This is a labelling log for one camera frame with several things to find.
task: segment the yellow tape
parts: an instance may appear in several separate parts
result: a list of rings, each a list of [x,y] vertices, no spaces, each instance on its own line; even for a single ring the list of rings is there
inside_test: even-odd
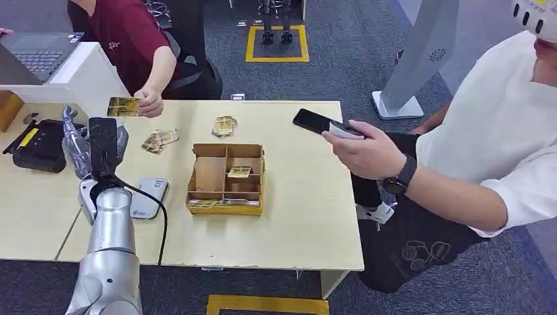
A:
[[[282,26],[273,26],[272,30],[282,30]],[[300,35],[301,57],[254,57],[254,47],[256,44],[256,32],[264,30],[263,26],[251,26],[248,33],[248,44],[246,45],[246,62],[309,62],[309,49],[307,48],[307,38],[305,36],[304,25],[290,26],[291,30],[298,30]]]
[[[247,297],[240,295],[209,295],[207,315],[220,310],[251,310],[328,315],[329,302],[322,300],[286,299],[280,297]]]
[[[37,128],[31,129],[31,131],[25,136],[25,138],[23,138],[19,146],[26,146],[27,143],[29,143],[29,141],[31,141],[33,136],[37,133],[37,131],[39,131],[39,129]]]

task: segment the maroon shirt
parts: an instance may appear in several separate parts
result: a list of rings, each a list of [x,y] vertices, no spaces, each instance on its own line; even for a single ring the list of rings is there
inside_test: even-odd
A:
[[[95,39],[133,95],[147,82],[155,51],[169,46],[166,36],[141,0],[97,0],[93,16],[87,17]]]

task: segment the light wood tabletop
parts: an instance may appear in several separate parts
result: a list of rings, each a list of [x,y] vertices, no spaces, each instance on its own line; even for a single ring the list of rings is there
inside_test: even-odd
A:
[[[341,120],[339,102],[165,101],[161,117],[128,117],[129,144],[117,174],[169,180],[164,200],[168,233],[163,264],[223,268],[362,270],[363,258],[348,170],[319,135],[292,123],[300,108]],[[234,136],[211,134],[217,116],[238,120]],[[154,129],[174,129],[180,141],[160,155],[141,149]],[[194,143],[254,143],[265,150],[265,205],[260,217],[191,215],[185,207]],[[163,216],[134,220],[137,254],[155,264]],[[90,226],[80,215],[59,259],[79,261]]]
[[[32,112],[61,119],[60,104],[25,104],[6,133],[0,133],[4,150],[27,125]],[[83,114],[76,122],[86,122]],[[52,261],[79,213],[79,180],[70,165],[61,173],[22,169],[11,154],[0,154],[0,258]]]

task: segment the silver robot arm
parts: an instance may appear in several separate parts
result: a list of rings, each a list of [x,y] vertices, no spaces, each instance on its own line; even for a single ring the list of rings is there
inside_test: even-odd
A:
[[[99,182],[91,176],[89,143],[77,132],[69,106],[64,109],[66,158],[72,161],[79,184],[79,202],[93,225],[87,255],[79,263],[79,274],[67,315],[142,314],[139,291],[139,259],[129,214],[131,193]],[[118,157],[123,158],[127,132],[118,129]]]

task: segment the white t-shirt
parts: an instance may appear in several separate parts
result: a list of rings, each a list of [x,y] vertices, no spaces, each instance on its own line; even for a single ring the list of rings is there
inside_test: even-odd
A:
[[[418,162],[498,193],[507,228],[557,217],[557,88],[531,82],[536,37],[489,49],[458,89],[443,124],[418,138]]]

